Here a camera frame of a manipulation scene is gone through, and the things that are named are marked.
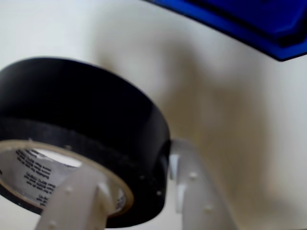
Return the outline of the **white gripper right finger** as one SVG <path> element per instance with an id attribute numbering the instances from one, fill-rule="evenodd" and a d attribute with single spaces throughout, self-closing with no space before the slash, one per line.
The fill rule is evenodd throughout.
<path id="1" fill-rule="evenodd" d="M 237 224 L 196 148 L 174 139 L 169 155 L 170 178 L 176 182 L 176 212 L 184 230 L 236 230 Z"/>

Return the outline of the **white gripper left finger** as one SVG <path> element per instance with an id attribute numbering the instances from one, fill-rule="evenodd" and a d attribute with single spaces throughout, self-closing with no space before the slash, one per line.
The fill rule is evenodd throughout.
<path id="1" fill-rule="evenodd" d="M 82 166 L 58 186 L 36 226 L 38 230 L 103 230 L 115 212 L 115 183 Z"/>

